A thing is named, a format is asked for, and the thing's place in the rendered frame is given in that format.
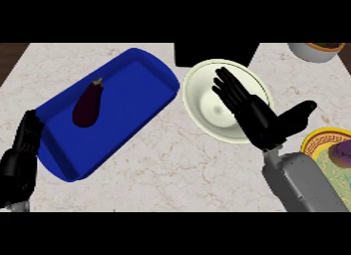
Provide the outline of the black box appliance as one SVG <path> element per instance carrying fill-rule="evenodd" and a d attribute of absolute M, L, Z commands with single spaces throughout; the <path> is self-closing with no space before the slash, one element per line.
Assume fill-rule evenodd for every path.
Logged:
<path fill-rule="evenodd" d="M 248 66 L 257 43 L 174 43 L 174 65 L 191 68 L 210 59 L 229 60 Z"/>

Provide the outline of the dark purple eggplant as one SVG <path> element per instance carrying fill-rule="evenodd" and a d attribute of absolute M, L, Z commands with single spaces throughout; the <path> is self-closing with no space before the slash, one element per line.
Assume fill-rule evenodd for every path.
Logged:
<path fill-rule="evenodd" d="M 72 110 L 72 122 L 78 128 L 90 127 L 97 120 L 102 91 L 102 80 L 91 81 Z"/>

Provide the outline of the blue rectangular tray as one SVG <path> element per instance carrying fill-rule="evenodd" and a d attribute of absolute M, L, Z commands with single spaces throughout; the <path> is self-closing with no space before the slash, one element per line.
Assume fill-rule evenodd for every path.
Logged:
<path fill-rule="evenodd" d="M 91 81 L 103 85 L 99 116 L 77 127 L 72 110 Z M 124 51 L 37 109 L 44 124 L 38 159 L 62 180 L 86 178 L 176 97 L 179 82 L 164 62 L 146 51 Z"/>

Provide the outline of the yellow patterned plate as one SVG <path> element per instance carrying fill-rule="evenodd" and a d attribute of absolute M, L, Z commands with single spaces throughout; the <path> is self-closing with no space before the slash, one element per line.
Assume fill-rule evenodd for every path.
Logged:
<path fill-rule="evenodd" d="M 316 129 L 304 138 L 300 151 L 313 159 L 332 189 L 351 211 L 351 168 L 341 168 L 330 159 L 328 148 L 351 139 L 351 131 L 338 127 Z"/>

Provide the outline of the grey pot with orange rim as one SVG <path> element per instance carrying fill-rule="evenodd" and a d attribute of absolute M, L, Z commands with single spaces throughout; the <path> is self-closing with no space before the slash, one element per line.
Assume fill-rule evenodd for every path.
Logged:
<path fill-rule="evenodd" d="M 341 51 L 343 43 L 288 43 L 294 56 L 310 63 L 328 62 Z"/>

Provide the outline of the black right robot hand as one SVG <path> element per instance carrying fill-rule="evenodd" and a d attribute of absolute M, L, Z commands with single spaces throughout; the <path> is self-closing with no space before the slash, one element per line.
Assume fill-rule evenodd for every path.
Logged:
<path fill-rule="evenodd" d="M 214 73 L 211 90 L 233 114 L 250 143 L 267 152 L 306 129 L 316 103 L 303 101 L 278 116 L 260 97 L 245 90 L 228 69 L 219 68 Z"/>

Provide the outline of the cream white bowl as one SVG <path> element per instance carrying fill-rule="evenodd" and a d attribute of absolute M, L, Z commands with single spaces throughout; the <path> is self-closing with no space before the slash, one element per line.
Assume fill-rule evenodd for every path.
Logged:
<path fill-rule="evenodd" d="M 273 108 L 270 92 L 259 77 L 242 65 L 223 59 L 201 61 L 188 70 L 180 85 L 182 102 L 194 123 L 213 138 L 228 143 L 248 143 L 233 115 L 211 91 L 214 70 L 220 67 L 228 69 L 247 91 Z"/>

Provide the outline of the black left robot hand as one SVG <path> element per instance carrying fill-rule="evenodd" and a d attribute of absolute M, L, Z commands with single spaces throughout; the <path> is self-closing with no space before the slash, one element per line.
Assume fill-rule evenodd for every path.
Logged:
<path fill-rule="evenodd" d="M 37 178 L 37 152 L 43 124 L 35 111 L 26 111 L 21 119 L 12 147 L 0 158 L 0 209 L 28 200 Z"/>

